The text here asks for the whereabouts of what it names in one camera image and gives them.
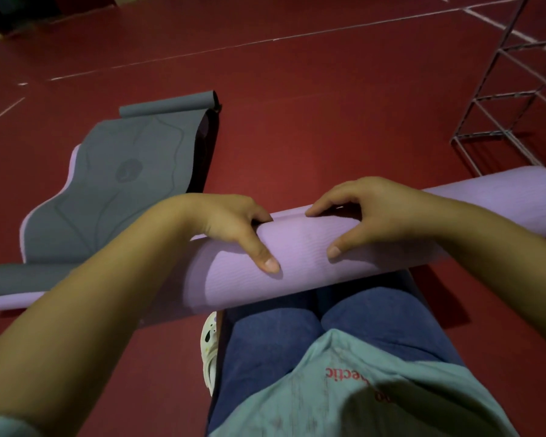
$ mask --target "light blue t-shirt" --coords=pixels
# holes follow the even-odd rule
[[[240,404],[211,437],[517,435],[465,367],[405,362],[329,330],[285,377]],[[39,437],[0,417],[0,437]]]

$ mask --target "blue jeans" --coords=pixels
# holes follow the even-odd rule
[[[332,328],[402,360],[464,365],[407,270],[243,305],[225,316],[232,332],[208,433],[248,397],[290,373]]]

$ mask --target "forearm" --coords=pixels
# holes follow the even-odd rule
[[[193,234],[178,198],[146,212],[0,336],[0,414],[75,433]]]
[[[483,208],[445,205],[438,243],[546,338],[546,239]]]

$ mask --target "purple yoga mat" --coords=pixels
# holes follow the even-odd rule
[[[426,191],[480,205],[546,237],[546,168],[521,167]],[[358,221],[338,216],[306,218],[307,208],[275,213],[274,222],[257,230],[281,264],[277,275],[260,271],[237,245],[208,238],[192,240],[142,326],[427,264],[445,256],[432,241],[412,241],[367,245],[330,263],[325,252],[328,245]]]

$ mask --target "sleeve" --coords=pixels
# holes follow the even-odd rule
[[[42,434],[22,420],[0,416],[0,437],[42,437]]]

